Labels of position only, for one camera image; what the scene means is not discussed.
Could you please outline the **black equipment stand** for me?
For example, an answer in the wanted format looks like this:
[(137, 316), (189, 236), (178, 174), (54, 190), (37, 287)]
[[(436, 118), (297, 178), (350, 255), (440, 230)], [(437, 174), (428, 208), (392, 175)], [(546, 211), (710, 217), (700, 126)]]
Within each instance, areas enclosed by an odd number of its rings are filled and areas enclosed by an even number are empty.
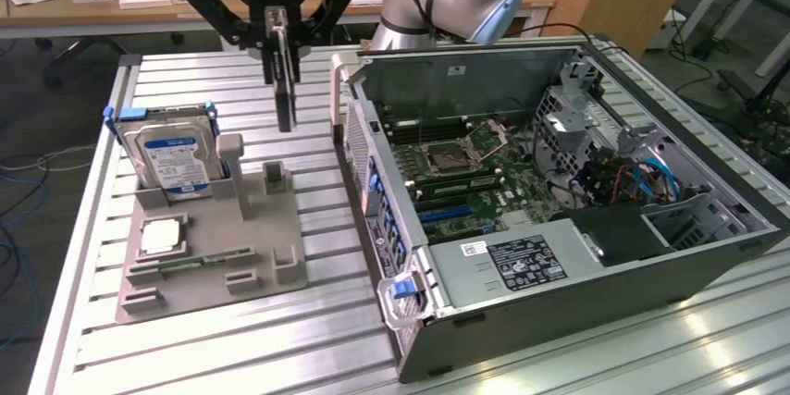
[(757, 92), (742, 77), (728, 69), (717, 72), (722, 91), (733, 90), (741, 101), (726, 109), (728, 126), (744, 140), (753, 141), (758, 150), (779, 158), (790, 159), (790, 101), (781, 102), (775, 94), (790, 74), (790, 60), (771, 77)]

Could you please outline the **black plastic shroud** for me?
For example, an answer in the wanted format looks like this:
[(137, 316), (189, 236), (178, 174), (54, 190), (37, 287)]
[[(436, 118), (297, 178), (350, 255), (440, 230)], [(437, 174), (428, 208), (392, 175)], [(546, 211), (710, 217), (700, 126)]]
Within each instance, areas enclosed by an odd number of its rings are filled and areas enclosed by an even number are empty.
[(673, 253), (644, 218), (638, 204), (614, 204), (569, 211), (577, 229), (588, 234), (602, 250), (605, 266)]

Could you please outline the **grey power supply unit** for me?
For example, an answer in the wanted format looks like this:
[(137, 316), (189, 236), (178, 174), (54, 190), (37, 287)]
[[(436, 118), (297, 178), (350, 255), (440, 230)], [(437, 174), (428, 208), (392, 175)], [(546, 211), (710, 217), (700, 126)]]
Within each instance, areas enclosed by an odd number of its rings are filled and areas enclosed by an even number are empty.
[(456, 308), (541, 291), (604, 270), (570, 219), (445, 242), (430, 252), (437, 281)]

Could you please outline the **green RAM stick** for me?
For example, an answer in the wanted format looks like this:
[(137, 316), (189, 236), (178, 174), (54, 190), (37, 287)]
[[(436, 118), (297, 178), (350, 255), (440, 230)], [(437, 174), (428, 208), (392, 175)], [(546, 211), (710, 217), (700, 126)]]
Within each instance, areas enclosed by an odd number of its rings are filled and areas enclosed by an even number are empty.
[(162, 273), (175, 273), (202, 267), (222, 264), (227, 261), (229, 253), (214, 253), (209, 255), (191, 256), (163, 261), (158, 264)]

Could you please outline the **silver CPU chip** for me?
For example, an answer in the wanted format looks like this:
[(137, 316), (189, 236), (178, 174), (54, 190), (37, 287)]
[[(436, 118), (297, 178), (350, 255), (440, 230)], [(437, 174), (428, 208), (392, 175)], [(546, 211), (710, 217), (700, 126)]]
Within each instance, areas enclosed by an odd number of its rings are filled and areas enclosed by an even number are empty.
[(142, 230), (141, 251), (143, 255), (171, 252), (181, 242), (181, 223), (175, 219), (150, 222)]

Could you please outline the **black office chair base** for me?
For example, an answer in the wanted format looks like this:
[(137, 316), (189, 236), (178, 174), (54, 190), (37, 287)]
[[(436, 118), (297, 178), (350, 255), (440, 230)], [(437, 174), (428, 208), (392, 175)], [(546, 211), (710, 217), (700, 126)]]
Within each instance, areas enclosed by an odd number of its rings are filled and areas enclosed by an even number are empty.
[(43, 85), (50, 89), (59, 89), (63, 85), (63, 79), (59, 76), (62, 69), (69, 63), (74, 62), (77, 58), (94, 46), (103, 45), (118, 56), (127, 55), (129, 52), (117, 42), (117, 40), (107, 35), (94, 35), (81, 37), (71, 46), (55, 57), (47, 64), (42, 72)]

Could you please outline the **CPU socket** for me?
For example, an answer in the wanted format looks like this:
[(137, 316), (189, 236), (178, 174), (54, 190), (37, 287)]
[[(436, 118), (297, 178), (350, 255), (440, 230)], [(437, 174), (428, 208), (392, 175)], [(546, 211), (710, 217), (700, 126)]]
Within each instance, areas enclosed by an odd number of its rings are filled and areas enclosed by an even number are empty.
[(428, 172), (434, 176), (461, 174), (477, 168), (460, 141), (425, 144), (421, 151), (428, 163)]

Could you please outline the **graphics card with metal bracket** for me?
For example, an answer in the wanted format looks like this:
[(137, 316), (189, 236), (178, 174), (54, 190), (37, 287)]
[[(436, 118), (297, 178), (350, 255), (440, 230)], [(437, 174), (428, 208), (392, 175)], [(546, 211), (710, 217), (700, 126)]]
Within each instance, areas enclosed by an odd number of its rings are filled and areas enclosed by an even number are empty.
[(297, 93), (299, 81), (299, 53), (289, 35), (289, 14), (283, 6), (263, 10), (262, 61), (265, 80), (273, 87), (278, 128), (293, 132), (297, 128)]

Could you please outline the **metal socket cover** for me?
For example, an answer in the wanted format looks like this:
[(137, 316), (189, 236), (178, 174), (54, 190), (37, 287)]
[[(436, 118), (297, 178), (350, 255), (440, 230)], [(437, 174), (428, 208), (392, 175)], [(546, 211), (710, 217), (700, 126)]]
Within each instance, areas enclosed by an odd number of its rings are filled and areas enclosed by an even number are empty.
[(485, 118), (474, 125), (466, 141), (480, 154), (500, 149), (509, 142), (508, 130), (502, 121), (494, 117)]

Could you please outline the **grey plastic parts rack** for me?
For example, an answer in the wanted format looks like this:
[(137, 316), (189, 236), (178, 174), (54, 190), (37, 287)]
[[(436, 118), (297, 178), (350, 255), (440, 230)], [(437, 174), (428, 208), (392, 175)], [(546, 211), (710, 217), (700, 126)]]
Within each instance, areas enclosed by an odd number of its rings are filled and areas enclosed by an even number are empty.
[[(139, 323), (306, 286), (306, 257), (291, 172), (282, 162), (243, 173), (243, 138), (219, 136), (218, 155), (230, 176), (214, 180), (209, 195), (171, 203), (162, 191), (139, 190), (127, 236), (115, 321)], [(143, 227), (153, 221), (181, 223), (181, 242), (171, 252), (143, 255)], [(163, 261), (229, 253), (222, 264), (162, 273)]]

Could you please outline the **metal disk bay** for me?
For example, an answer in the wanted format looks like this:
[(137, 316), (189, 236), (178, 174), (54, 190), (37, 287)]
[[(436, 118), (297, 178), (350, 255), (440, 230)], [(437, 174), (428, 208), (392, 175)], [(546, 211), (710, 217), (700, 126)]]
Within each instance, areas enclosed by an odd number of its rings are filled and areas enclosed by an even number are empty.
[(674, 204), (648, 204), (641, 211), (676, 251), (749, 233), (748, 226), (710, 192)]

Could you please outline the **RAM stick with black chips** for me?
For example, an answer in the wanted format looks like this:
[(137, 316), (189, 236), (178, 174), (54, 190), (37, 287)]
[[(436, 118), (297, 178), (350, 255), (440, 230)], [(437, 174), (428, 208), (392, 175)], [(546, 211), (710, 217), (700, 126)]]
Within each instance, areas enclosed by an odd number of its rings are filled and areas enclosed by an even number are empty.
[(501, 175), (464, 176), (452, 178), (434, 178), (417, 181), (410, 187), (410, 191), (420, 198), (446, 196), (454, 193), (474, 193), (478, 191), (490, 191), (498, 189), (504, 184)]

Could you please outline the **green motherboard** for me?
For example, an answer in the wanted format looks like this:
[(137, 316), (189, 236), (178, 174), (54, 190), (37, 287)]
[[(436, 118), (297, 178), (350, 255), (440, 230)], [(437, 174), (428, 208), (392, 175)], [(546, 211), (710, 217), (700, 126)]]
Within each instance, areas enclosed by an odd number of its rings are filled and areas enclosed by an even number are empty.
[[(406, 188), (406, 194), (418, 214), (428, 210), (452, 206), (470, 205), (474, 214), (434, 224), (420, 225), (432, 243), (457, 241), (472, 236), (497, 231), (506, 231), (514, 226), (536, 225), (550, 222), (564, 216), (568, 200), (560, 200), (552, 192), (552, 184), (545, 174), (533, 163), (528, 153), (530, 126), (526, 113), (514, 107), (497, 112), (458, 115), (452, 117), (425, 117), (422, 144), (417, 144), (418, 116), (398, 117), (390, 105), (376, 107), (385, 124), (388, 141), (394, 154), (398, 178)], [(469, 145), (466, 137), (485, 118), (502, 121), (508, 130), (509, 142), (500, 149), (480, 154)], [(428, 172), (428, 163), (421, 147), (425, 144), (460, 141), (477, 168), (461, 174), (434, 176)], [(502, 186), (490, 191), (454, 193), (446, 196), (421, 198), (410, 187), (417, 181), (434, 178), (452, 178), (460, 175), (501, 175)]]

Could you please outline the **open black PC case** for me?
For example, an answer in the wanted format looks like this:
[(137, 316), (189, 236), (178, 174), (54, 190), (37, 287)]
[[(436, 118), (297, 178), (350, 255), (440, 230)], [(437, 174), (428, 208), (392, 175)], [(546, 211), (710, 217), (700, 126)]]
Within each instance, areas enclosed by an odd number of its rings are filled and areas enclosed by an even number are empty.
[[(404, 382), (682, 302), (790, 241), (790, 196), (652, 74), (581, 38), (338, 53), (331, 62), (338, 158), (376, 299)], [(456, 308), (406, 194), (376, 107), (398, 117), (526, 113), (528, 153), (569, 211), (674, 204), (710, 192), (749, 233), (613, 266), (569, 283)], [(584, 240), (601, 261), (602, 250)], [(413, 297), (392, 284), (412, 278)]]

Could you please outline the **hard disk with blue bracket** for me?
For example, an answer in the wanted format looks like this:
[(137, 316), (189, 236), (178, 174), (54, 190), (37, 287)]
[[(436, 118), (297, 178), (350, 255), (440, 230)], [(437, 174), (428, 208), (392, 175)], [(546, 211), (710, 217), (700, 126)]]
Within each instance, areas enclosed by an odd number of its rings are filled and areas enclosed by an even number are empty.
[(109, 106), (107, 128), (131, 160), (141, 186), (161, 188), (170, 201), (202, 196), (214, 180), (227, 178), (218, 155), (221, 135), (213, 102), (173, 107)]

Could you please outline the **blue expansion slot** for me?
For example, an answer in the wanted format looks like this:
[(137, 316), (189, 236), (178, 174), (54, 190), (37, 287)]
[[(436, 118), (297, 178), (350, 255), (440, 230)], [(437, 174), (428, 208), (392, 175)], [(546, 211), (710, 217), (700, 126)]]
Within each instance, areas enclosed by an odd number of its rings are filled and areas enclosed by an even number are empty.
[(474, 214), (474, 208), (470, 205), (452, 206), (448, 208), (428, 210), (420, 213), (420, 222), (422, 225), (434, 224), (442, 221), (468, 217)]

